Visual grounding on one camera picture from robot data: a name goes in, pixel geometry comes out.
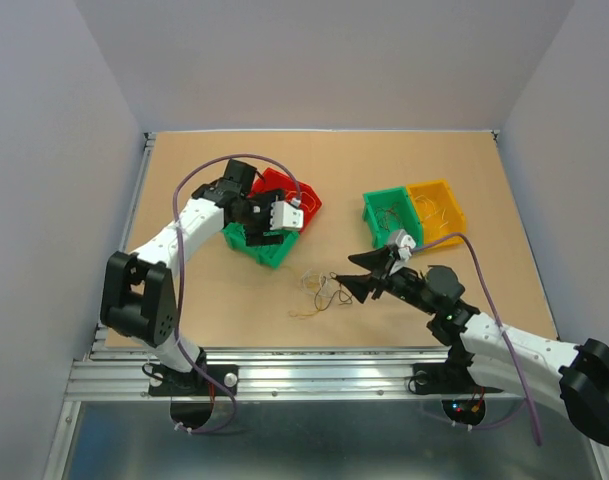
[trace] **tan work surface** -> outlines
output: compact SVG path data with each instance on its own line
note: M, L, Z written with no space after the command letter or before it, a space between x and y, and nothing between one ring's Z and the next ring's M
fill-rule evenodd
M468 236L505 323L547 338L555 328L504 175L487 132L196 132L157 136L144 181L129 251L151 239L172 218L171 197L197 165L233 153L256 153L286 164L310 184L321 210L278 270L232 251L224 237L206 242L187 265L181 330L208 347L435 346L429 317L384 294L364 305L332 305L312 317L313 298L300 290L308 269L364 273L347 256L371 250L362 194L445 178L468 219ZM267 166L250 161L260 171ZM190 182L180 209L202 183L218 178L224 163ZM466 287L463 299L489 311L464 245L414 256L409 266L452 267ZM108 346L131 346L111 331Z

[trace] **cable clip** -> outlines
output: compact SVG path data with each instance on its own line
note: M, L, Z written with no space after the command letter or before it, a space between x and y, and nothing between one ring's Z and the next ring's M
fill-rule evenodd
M173 222L171 225L174 231L177 232L179 230L180 232L182 232L182 235L188 235L188 231L182 226L181 219L176 222Z

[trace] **plastic storage bin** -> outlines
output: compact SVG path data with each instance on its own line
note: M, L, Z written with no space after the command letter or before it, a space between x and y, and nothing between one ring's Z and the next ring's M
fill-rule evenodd
M406 190L422 224L424 244L449 233L466 232L466 217L446 180L407 185ZM433 248L458 243L462 243L462 239L455 237Z
M418 246L423 245L422 225L408 198L406 188L397 187L365 193L363 197L362 218L373 234L374 248L383 247L391 232L400 228L404 228Z
M288 175L272 168L267 168L262 173L262 176L264 180L261 178L255 180L251 193L262 193L281 188L286 193L286 200L295 198L295 183L293 183ZM300 233L302 233L322 206L322 201L310 185L300 182L300 189L302 190L302 205L300 208L304 211L304 226L300 230Z
M233 250L239 250L253 257L260 265L268 265L271 268L280 266L288 252L291 251L295 242L299 238L299 233L280 230L284 235L284 242L281 245L266 245L263 247L248 247L246 246L246 238L244 237L244 227L239 223L229 223L222 230L226 243Z

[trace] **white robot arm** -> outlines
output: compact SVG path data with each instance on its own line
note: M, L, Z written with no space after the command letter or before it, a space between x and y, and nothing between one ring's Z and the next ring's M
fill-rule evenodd
M224 176L197 189L179 215L184 261L230 222L244 225L247 245L279 243L277 230L300 230L302 210L289 204L282 190L250 195L256 170L230 160ZM191 364L178 348L174 332L179 323L173 279L179 273L176 222L169 223L149 242L131 254L114 253L107 263L100 319L118 333L149 349L165 367L190 373ZM133 287L144 283L143 293ZM180 336L190 358L203 350Z
M533 401L609 446L609 348L593 339L575 345L501 325L461 300L464 287L450 268L433 266L422 275L402 266L414 245L405 231L393 232L381 249L349 256L370 273L336 277L360 303L387 292L433 315L429 330L451 348L446 362L423 363L414 372L414 393L465 394L485 387L522 396L528 388ZM469 423L471 412L458 402L453 406L447 415Z

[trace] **white wall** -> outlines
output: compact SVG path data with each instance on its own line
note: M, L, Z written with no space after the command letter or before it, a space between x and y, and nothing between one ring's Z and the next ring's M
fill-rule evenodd
M499 128L572 0L76 0L147 131Z
M609 344L609 0L573 7L499 139L562 338Z
M72 0L0 0L0 479L41 478L140 137Z

